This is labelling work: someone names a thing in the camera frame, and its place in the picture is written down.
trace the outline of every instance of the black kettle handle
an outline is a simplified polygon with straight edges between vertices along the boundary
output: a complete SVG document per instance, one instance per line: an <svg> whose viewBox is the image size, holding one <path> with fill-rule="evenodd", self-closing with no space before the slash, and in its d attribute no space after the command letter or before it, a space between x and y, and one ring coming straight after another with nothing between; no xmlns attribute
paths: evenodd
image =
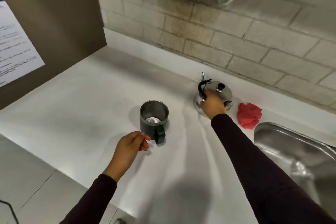
<svg viewBox="0 0 336 224"><path fill-rule="evenodd" d="M208 82L210 82L211 81L211 79L209 79L209 80L204 80L204 81L202 81L202 82L200 82L199 84L198 84L198 92L199 92L199 94L201 95L201 97L204 99L204 101L207 99L207 95L204 93L204 91L202 90L202 85L204 85L204 84L207 84Z"/></svg>

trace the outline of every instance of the kettle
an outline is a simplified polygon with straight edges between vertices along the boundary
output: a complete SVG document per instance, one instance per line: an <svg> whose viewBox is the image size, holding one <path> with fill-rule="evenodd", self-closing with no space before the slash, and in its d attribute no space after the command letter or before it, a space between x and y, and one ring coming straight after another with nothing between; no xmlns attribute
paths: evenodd
<svg viewBox="0 0 336 224"><path fill-rule="evenodd" d="M212 79L204 80L204 72L202 72L201 80L198 85L198 93L194 99L194 107L204 117L206 117L206 115L201 109L201 102L204 102L207 99L207 96L204 93L205 90L215 91L223 101L226 111L232 107L232 91L230 88L221 82L212 81Z"/></svg>

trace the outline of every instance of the brown wall panel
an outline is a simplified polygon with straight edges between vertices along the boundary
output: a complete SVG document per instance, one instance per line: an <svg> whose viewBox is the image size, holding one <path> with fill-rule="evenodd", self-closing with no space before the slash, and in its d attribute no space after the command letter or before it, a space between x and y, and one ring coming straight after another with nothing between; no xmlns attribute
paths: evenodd
<svg viewBox="0 0 336 224"><path fill-rule="evenodd" d="M106 45L98 0L6 0L45 62L0 87L0 110Z"/></svg>

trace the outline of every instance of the sleeve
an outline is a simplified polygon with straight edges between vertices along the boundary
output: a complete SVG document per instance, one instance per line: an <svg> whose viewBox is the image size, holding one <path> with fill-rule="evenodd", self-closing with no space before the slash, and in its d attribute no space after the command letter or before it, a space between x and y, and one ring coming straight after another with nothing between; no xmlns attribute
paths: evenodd
<svg viewBox="0 0 336 224"><path fill-rule="evenodd" d="M229 155L260 224L336 224L303 189L248 139L228 115L215 116L211 126Z"/></svg>
<svg viewBox="0 0 336 224"><path fill-rule="evenodd" d="M101 174L60 224L99 224L117 189L110 176Z"/></svg>

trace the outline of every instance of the kettle lid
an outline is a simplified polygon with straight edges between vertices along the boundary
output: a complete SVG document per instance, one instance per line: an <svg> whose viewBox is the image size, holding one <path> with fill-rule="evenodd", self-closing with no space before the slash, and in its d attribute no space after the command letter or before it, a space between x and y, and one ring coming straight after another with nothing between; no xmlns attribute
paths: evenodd
<svg viewBox="0 0 336 224"><path fill-rule="evenodd" d="M214 91L216 91L216 93L219 95L219 97L223 101L232 100L232 91L230 90L230 88L228 86L226 86L225 84L223 84L221 82L210 81L205 85L204 90L214 90Z"/></svg>

